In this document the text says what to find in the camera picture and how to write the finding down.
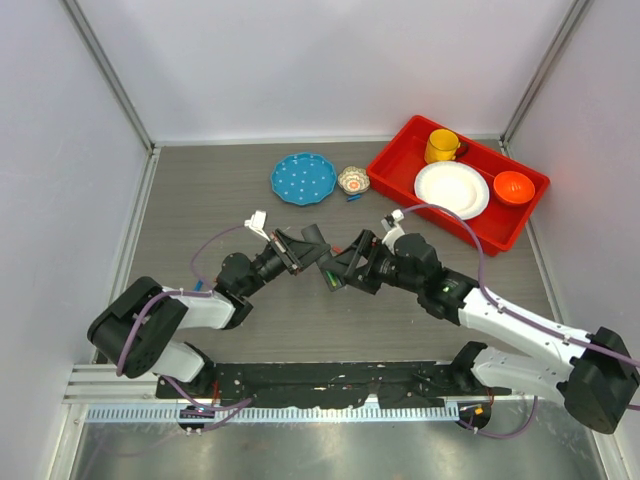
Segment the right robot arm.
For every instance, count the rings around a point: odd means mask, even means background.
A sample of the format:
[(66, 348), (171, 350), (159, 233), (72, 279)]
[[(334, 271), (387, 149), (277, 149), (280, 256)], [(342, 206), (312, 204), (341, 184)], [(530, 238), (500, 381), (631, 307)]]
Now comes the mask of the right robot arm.
[(506, 388), (553, 401), (582, 425), (616, 431), (639, 388), (639, 372), (622, 337), (558, 324), (498, 298), (478, 281), (446, 268), (416, 233), (377, 238), (364, 230), (323, 267), (342, 283), (374, 294), (382, 285), (416, 295), (431, 316), (483, 332), (515, 349), (472, 345), (451, 371), (457, 391)]

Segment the green battery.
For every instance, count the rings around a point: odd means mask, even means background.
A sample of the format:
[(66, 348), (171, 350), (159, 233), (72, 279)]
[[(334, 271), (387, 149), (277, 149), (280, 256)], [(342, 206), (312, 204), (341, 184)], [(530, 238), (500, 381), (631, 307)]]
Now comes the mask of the green battery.
[(333, 274), (332, 274), (331, 272), (329, 272), (329, 271), (327, 271), (326, 273), (327, 273), (327, 277), (328, 277), (329, 281), (331, 282), (331, 284), (332, 284), (333, 286), (336, 286), (336, 285), (337, 285), (337, 282), (336, 282), (336, 279), (335, 279), (335, 277), (333, 276)]

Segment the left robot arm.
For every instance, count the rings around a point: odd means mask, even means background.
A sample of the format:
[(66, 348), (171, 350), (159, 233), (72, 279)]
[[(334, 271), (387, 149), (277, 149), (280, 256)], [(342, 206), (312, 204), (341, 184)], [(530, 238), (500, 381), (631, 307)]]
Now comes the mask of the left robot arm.
[(140, 277), (90, 324), (87, 339), (113, 362), (118, 376), (152, 373), (190, 398), (203, 398), (215, 381), (214, 363), (192, 344), (176, 341), (176, 332), (239, 326), (253, 309), (250, 296), (279, 275), (297, 275), (330, 253), (320, 237), (299, 240), (277, 229), (254, 258), (227, 255), (208, 290), (171, 289)]

